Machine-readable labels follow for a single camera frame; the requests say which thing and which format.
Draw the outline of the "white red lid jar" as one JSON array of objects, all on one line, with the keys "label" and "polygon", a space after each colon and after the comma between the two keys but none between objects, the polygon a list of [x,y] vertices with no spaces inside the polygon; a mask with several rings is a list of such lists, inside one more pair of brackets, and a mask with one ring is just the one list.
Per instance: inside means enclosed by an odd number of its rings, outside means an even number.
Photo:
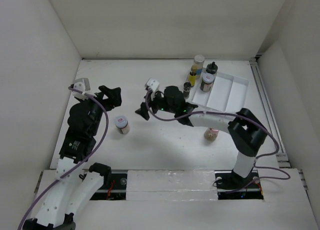
[{"label": "white red lid jar", "polygon": [[123,135],[130,131],[128,119],[124,115],[116,116],[114,119],[114,124],[117,130]]},{"label": "white red lid jar", "polygon": [[215,77],[211,73],[204,73],[201,79],[200,89],[203,92],[209,92],[213,86]]}]

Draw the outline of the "black pepper grinder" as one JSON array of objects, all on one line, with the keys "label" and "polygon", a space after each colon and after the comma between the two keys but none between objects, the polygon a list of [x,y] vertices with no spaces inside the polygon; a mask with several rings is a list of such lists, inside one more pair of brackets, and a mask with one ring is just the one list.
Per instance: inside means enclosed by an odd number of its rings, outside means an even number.
[{"label": "black pepper grinder", "polygon": [[187,81],[183,84],[183,91],[182,91],[182,94],[183,94],[183,97],[185,99],[188,99],[189,96],[190,96],[190,91],[191,91],[191,88],[192,88],[192,84]]}]

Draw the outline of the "small yellow brown bottle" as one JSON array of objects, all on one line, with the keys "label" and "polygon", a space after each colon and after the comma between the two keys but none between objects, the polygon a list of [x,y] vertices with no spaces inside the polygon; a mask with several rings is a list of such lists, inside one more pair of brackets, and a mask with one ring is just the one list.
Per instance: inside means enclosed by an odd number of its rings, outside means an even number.
[{"label": "small yellow brown bottle", "polygon": [[193,65],[188,75],[188,82],[191,84],[191,87],[195,86],[196,79],[197,79],[197,67]]}]

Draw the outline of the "pink cap bottle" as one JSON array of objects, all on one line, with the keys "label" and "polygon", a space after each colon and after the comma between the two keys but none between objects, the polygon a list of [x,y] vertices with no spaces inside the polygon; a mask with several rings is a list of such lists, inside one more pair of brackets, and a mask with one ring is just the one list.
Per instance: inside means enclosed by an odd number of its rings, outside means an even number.
[{"label": "pink cap bottle", "polygon": [[204,138],[211,142],[215,141],[218,135],[219,135],[219,130],[214,128],[207,128],[206,131],[204,132]]}]

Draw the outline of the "silver lid spice jar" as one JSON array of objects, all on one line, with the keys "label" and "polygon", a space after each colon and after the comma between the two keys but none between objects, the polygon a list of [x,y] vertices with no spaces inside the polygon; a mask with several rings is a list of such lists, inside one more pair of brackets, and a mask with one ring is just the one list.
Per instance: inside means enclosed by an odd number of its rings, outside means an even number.
[{"label": "silver lid spice jar", "polygon": [[205,57],[201,54],[195,55],[193,58],[193,65],[196,66],[196,79],[199,79],[205,62]]}]

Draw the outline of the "black knob lid jar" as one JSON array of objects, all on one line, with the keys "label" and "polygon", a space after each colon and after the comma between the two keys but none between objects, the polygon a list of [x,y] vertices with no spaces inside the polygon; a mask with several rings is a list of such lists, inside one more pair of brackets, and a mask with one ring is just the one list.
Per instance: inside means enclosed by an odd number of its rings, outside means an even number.
[{"label": "black knob lid jar", "polygon": [[217,75],[218,66],[215,61],[209,63],[205,69],[206,73],[213,75],[214,77]]}]

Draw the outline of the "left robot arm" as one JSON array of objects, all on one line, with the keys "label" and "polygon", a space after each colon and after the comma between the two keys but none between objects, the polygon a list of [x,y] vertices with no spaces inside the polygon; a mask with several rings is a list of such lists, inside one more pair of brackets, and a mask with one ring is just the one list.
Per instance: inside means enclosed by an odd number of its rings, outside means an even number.
[{"label": "left robot arm", "polygon": [[81,183],[83,165],[98,150],[96,141],[101,118],[121,106],[121,88],[99,86],[90,93],[74,83],[69,87],[78,103],[69,110],[68,129],[62,143],[55,180],[34,200],[19,223],[20,230],[74,230],[77,214],[99,188],[107,188],[112,181],[111,168],[94,163]]}]

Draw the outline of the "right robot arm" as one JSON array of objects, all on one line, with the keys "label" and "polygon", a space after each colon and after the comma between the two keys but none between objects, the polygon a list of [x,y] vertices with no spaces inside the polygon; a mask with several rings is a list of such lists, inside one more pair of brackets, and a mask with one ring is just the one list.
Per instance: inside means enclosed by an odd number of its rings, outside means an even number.
[{"label": "right robot arm", "polygon": [[217,181],[224,190],[236,190],[247,185],[257,154],[264,143],[267,133],[265,127],[247,108],[236,113],[213,112],[185,100],[176,86],[168,86],[164,92],[153,91],[147,87],[144,102],[136,114],[149,120],[158,111],[174,115],[173,120],[189,127],[206,127],[230,135],[238,150],[231,173]]}]

